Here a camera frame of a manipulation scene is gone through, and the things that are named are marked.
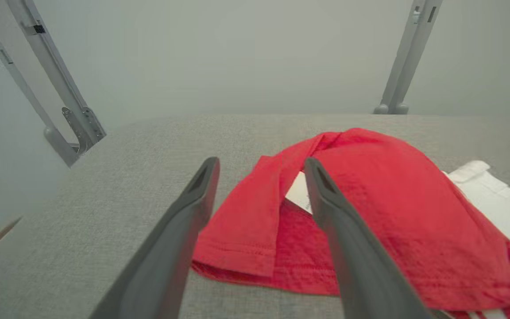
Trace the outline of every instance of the white cloth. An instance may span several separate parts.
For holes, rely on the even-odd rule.
[[[482,161],[472,161],[448,174],[467,199],[510,239],[510,188],[487,170]]]

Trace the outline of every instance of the gray table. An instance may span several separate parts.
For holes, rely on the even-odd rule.
[[[351,127],[405,139],[445,171],[484,160],[510,184],[510,117],[236,115],[137,123],[90,149],[57,198],[0,242],[0,319],[88,317],[206,157],[221,159],[217,208],[259,156]],[[338,298],[223,284],[194,272],[181,314],[342,317]]]

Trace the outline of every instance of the red cloth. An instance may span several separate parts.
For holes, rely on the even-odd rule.
[[[325,234],[285,200],[310,156],[428,307],[510,307],[510,241],[422,152],[365,129],[323,133],[261,157],[200,234],[193,269],[220,281],[338,295]]]

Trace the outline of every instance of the clothing tag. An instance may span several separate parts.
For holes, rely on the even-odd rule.
[[[291,188],[287,192],[286,199],[295,203],[297,206],[312,214],[312,207],[310,206],[310,197],[308,196],[308,188],[306,188],[306,175],[303,172],[298,172]]]

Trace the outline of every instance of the gray wall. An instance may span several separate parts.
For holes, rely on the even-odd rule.
[[[35,0],[106,129],[188,113],[371,113],[411,0]]]
[[[68,172],[44,139],[43,129],[0,61],[0,230],[41,209]]]
[[[405,101],[409,113],[510,113],[510,0],[444,0]]]

